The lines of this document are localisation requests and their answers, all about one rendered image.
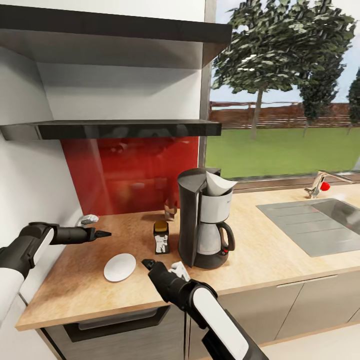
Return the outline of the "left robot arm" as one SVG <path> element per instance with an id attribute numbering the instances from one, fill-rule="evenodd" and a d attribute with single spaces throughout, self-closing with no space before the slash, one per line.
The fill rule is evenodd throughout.
<path id="1" fill-rule="evenodd" d="M 77 220 L 75 227 L 30 222 L 9 246 L 0 247 L 0 328 L 30 268 L 38 263 L 49 245 L 82 244 L 112 235 L 86 226 L 98 220 L 96 215 L 84 215 Z"/>

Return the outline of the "paper coffee filter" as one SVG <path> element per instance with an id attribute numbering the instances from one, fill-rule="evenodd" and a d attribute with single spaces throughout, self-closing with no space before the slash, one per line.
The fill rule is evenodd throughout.
<path id="1" fill-rule="evenodd" d="M 237 181 L 228 181 L 208 171 L 206 172 L 206 178 L 207 196 L 209 197 L 220 197 L 238 183 Z"/>

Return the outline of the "bottle of coffee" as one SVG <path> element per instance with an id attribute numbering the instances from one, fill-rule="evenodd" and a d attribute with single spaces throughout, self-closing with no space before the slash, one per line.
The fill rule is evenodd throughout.
<path id="1" fill-rule="evenodd" d="M 166 220 L 158 220 L 153 226 L 153 236 L 155 238 L 155 254 L 169 254 L 169 223 Z"/>

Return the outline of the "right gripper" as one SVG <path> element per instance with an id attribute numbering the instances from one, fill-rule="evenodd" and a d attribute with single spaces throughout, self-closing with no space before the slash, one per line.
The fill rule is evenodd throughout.
<path id="1" fill-rule="evenodd" d="M 148 276 L 156 287 L 161 298 L 167 304 L 172 304 L 169 300 L 169 289 L 172 283 L 179 279 L 179 276 L 169 272 L 163 262 L 154 259 L 144 259 L 141 262 L 148 270 Z"/>

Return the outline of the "saucer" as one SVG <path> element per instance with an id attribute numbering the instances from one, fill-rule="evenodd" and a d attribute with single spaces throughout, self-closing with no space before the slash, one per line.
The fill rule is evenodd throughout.
<path id="1" fill-rule="evenodd" d="M 114 256 L 104 268 L 104 276 L 112 282 L 128 278 L 136 267 L 136 259 L 132 254 L 122 253 Z"/>

